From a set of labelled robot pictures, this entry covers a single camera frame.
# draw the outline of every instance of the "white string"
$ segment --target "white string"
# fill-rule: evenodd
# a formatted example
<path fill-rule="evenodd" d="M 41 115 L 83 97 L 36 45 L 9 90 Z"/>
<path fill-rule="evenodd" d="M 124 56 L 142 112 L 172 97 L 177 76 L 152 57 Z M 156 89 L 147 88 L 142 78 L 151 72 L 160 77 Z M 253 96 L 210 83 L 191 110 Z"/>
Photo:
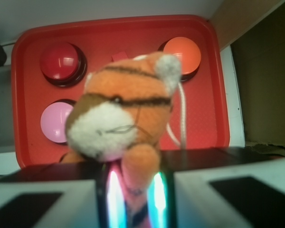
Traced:
<path fill-rule="evenodd" d="M 187 129 L 186 129 L 186 96 L 184 89 L 179 82 L 178 84 L 179 87 L 179 93 L 180 93 L 180 141 L 175 137 L 171 126 L 169 123 L 167 123 L 166 129 L 168 132 L 168 135 L 172 139 L 172 141 L 181 149 L 186 149 L 186 144 L 187 144 Z"/>

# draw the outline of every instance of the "pink button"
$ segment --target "pink button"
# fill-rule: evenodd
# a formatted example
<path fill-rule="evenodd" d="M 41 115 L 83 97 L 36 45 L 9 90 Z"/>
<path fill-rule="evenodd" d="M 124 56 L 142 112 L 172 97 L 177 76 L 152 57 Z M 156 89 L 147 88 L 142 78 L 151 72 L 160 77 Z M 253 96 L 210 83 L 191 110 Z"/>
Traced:
<path fill-rule="evenodd" d="M 65 124 L 73 106 L 66 102 L 50 104 L 42 113 L 40 125 L 43 134 L 55 143 L 66 143 Z"/>
<path fill-rule="evenodd" d="M 54 43 L 45 48 L 40 57 L 40 68 L 49 79 L 65 80 L 78 69 L 78 53 L 67 42 Z"/>

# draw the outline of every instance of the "plush toy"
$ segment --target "plush toy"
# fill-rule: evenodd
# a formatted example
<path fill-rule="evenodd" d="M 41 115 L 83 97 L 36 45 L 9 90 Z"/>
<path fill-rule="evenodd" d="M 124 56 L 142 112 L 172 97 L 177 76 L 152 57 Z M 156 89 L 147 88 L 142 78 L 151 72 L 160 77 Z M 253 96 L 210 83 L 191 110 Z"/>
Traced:
<path fill-rule="evenodd" d="M 62 162 L 121 160 L 128 220 L 146 207 L 180 77 L 178 58 L 162 52 L 112 62 L 88 74 L 84 94 L 66 121 L 71 151 Z"/>

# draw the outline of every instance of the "orange button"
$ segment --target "orange button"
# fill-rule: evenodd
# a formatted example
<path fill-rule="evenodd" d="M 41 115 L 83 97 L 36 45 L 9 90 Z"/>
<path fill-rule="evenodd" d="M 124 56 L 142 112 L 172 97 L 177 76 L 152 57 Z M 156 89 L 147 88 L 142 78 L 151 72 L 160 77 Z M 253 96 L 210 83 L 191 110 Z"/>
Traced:
<path fill-rule="evenodd" d="M 196 43 L 186 37 L 175 37 L 169 40 L 163 51 L 179 58 L 183 75 L 192 73 L 200 65 L 200 49 Z"/>

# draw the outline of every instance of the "white wall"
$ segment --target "white wall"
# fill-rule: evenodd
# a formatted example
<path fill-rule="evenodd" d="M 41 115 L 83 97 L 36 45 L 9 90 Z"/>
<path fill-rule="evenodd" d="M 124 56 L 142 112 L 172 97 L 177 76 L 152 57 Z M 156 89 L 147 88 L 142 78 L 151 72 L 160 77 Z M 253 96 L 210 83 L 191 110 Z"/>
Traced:
<path fill-rule="evenodd" d="M 209 19 L 223 0 L 0 0 L 0 43 L 45 25 L 150 15 Z"/>

